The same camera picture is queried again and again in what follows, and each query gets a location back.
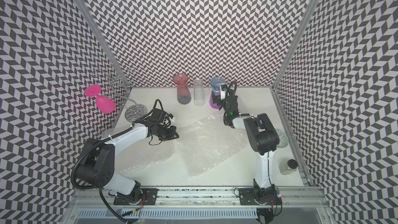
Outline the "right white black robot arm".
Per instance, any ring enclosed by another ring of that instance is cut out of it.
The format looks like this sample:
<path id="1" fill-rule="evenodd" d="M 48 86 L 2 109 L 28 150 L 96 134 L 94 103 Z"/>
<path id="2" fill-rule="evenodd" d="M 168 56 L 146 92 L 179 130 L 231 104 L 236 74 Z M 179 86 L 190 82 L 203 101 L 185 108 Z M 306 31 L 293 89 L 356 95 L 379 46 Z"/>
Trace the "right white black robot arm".
<path id="1" fill-rule="evenodd" d="M 278 196 L 272 179 L 273 156 L 279 144 L 279 136 L 267 114 L 253 116 L 238 110 L 238 97 L 226 96 L 220 101 L 224 110 L 223 122 L 232 129 L 246 131 L 250 147 L 257 153 L 257 171 L 252 188 L 254 200 L 263 205 Z"/>

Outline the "purple blue tumbler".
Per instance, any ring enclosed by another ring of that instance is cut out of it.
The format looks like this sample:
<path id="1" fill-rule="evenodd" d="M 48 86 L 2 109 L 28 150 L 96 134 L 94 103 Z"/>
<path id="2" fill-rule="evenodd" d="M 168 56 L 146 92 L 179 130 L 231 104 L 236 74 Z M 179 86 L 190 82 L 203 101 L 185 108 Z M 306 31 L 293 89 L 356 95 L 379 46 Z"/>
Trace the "purple blue tumbler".
<path id="1" fill-rule="evenodd" d="M 226 80 L 223 79 L 222 77 L 214 77 L 209 82 L 209 85 L 211 86 L 209 104 L 212 108 L 219 108 L 217 100 L 221 96 L 221 89 L 220 89 L 221 84 L 226 84 Z"/>

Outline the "clear ribbed glass vase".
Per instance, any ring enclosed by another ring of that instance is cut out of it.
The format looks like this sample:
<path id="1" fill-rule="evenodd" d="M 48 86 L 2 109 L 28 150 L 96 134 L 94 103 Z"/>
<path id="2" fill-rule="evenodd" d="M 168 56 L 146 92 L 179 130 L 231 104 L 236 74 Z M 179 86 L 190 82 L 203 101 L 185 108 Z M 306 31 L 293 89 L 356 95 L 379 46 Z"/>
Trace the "clear ribbed glass vase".
<path id="1" fill-rule="evenodd" d="M 193 81 L 194 103 L 196 106 L 203 106 L 205 104 L 204 83 L 201 79 Z"/>

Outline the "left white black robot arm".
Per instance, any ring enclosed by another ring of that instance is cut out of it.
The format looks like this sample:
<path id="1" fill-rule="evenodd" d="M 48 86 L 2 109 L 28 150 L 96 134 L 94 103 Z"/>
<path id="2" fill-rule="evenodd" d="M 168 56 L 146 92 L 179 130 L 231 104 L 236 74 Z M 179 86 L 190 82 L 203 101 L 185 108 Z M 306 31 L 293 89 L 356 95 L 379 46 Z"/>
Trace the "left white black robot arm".
<path id="1" fill-rule="evenodd" d="M 116 157 L 133 144 L 146 138 L 157 137 L 160 142 L 178 139 L 177 128 L 172 125 L 174 116 L 154 108 L 126 129 L 107 138 L 89 139 L 85 142 L 70 180 L 75 189 L 109 189 L 122 196 L 127 204 L 137 204 L 143 199 L 141 184 L 115 171 Z"/>

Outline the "red black ribbed vase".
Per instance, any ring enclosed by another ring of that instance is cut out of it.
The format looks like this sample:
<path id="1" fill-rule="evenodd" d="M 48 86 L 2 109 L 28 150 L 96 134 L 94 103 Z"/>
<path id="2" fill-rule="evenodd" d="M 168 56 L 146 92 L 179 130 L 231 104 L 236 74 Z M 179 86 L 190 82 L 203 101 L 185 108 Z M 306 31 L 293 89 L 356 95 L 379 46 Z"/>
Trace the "red black ribbed vase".
<path id="1" fill-rule="evenodd" d="M 191 102 L 191 93 L 188 88 L 188 76 L 185 74 L 177 74 L 173 78 L 173 82 L 177 86 L 177 101 L 186 105 Z"/>

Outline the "clear bubble wrap roll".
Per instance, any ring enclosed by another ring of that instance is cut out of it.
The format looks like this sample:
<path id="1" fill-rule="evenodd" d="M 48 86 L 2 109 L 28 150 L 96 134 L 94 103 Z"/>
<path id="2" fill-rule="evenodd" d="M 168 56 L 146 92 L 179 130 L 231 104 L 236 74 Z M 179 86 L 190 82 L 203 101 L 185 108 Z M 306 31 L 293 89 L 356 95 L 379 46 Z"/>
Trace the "clear bubble wrap roll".
<path id="1" fill-rule="evenodd" d="M 150 168 L 165 162 L 175 153 L 174 141 L 160 141 L 156 136 L 129 146 L 116 156 L 115 169 L 122 175 Z"/>

